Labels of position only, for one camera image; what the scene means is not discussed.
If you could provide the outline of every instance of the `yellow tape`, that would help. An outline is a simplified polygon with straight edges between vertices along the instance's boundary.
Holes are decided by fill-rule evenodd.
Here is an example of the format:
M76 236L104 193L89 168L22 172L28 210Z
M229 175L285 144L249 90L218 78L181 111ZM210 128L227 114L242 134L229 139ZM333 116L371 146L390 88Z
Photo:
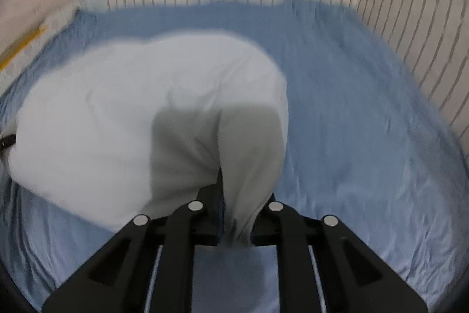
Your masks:
M21 50L40 36L47 28L39 27L21 37L17 42L11 44L3 54L0 55L0 71L2 71Z

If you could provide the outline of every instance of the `mattress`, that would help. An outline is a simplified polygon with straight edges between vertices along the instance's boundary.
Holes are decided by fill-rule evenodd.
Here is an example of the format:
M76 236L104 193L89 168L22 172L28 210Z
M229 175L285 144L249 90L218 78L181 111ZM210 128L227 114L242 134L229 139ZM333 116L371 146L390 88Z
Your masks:
M181 29L252 39L288 81L290 126L276 197L306 216L337 215L435 311L469 263L464 156L396 54L360 18L302 1L78 12L0 99L0 123L42 73L105 40ZM35 197L4 172L1 180L0 237L8 245L0 257L40 309L112 233ZM194 272L194 312L278 311L274 248L200 247Z

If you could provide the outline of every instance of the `white fabric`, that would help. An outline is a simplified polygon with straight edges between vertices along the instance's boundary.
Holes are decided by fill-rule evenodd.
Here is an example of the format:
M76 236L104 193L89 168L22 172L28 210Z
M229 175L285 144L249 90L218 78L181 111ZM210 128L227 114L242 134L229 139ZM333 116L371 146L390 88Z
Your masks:
M107 43L42 77L17 116L12 178L110 229L170 214L214 183L246 239L276 185L286 82L258 47L222 33Z

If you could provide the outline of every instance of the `blue bedsheet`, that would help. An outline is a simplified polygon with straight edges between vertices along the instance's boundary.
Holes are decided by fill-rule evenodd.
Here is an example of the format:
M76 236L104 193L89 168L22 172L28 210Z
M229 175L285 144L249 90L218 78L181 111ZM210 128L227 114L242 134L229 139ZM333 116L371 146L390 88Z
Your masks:
M395 54L350 9L287 2L78 12L0 99L0 126L38 77L109 39L224 29L260 44L288 80L278 199L339 216L433 311L469 263L468 173L459 144ZM110 232L0 184L0 256L39 309ZM274 248L195 257L194 312L278 311Z

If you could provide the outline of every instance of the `black strap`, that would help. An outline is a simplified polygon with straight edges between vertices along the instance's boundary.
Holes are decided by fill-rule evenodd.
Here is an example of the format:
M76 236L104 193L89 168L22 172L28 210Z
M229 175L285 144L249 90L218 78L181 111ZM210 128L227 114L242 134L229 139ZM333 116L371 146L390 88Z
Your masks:
M11 134L0 139L0 152L4 151L16 142L16 134Z

